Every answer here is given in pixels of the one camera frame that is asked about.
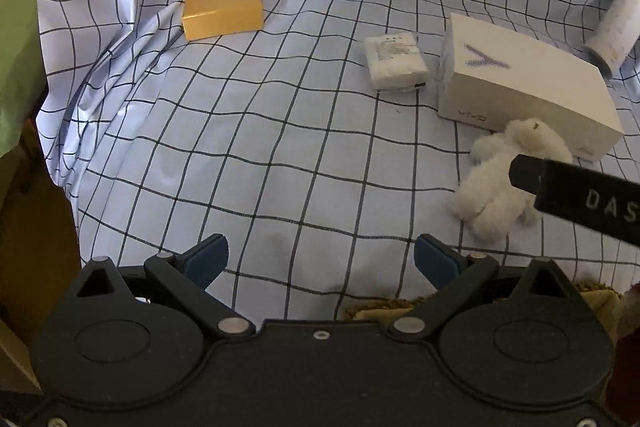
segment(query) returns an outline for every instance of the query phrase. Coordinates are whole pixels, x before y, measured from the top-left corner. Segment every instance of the white box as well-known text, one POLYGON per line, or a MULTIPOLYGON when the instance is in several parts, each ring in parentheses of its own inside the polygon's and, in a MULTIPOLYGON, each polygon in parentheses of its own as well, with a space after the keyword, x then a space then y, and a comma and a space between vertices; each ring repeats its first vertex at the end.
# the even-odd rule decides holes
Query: white box
POLYGON ((443 118, 501 132, 511 120, 537 117, 590 161, 622 137, 598 68, 512 30, 452 13, 438 74, 443 118))

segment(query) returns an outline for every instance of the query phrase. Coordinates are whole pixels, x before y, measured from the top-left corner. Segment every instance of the yellow box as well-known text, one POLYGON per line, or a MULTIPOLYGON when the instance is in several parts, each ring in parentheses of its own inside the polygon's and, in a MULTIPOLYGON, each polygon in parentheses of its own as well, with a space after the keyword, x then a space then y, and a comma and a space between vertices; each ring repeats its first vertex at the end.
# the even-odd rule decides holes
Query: yellow box
POLYGON ((261 30, 262 0, 184 0, 182 28, 188 41, 261 30))

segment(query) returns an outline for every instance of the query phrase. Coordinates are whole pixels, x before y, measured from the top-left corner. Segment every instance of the white bottle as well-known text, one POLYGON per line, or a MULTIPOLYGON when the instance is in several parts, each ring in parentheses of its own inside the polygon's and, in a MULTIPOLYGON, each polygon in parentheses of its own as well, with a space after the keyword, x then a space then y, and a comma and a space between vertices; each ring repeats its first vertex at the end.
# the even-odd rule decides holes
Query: white bottle
POLYGON ((612 76, 640 36, 640 0, 613 0, 596 32, 587 40, 594 65, 612 76))

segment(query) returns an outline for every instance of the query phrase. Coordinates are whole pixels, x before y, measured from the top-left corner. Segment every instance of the white cloth with black grid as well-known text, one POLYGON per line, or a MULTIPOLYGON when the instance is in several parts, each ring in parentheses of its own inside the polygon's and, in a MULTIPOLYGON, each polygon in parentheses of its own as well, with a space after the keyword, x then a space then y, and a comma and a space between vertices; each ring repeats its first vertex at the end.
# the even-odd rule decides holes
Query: white cloth with black grid
MULTIPOLYGON (((187 43, 181 0, 38 0, 38 127, 84 260, 139 264, 223 233, 209 291, 258 322, 432 291, 420 233, 514 266, 548 255, 620 291, 640 279, 636 248, 548 216, 478 245, 446 200, 485 132, 437 117, 433 86, 376 93, 364 65, 364 38, 411 31, 433 69, 451 10, 578 53, 611 0, 263 1, 263 31, 187 43)), ((638 51, 609 82, 625 137, 590 166, 633 181, 638 51)))

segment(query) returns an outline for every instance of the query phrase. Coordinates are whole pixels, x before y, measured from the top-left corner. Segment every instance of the white plush toy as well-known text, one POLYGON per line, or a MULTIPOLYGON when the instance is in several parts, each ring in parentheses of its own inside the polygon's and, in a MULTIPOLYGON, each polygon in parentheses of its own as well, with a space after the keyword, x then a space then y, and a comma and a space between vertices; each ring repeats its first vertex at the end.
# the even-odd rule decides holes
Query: white plush toy
POLYGON ((573 162, 564 140, 537 118, 513 120, 504 133, 476 140, 471 156, 480 164, 460 184, 450 207, 462 221, 471 222, 479 239, 504 237, 520 216, 530 222, 538 219, 535 196, 512 187, 509 181, 509 167, 518 154, 573 162))

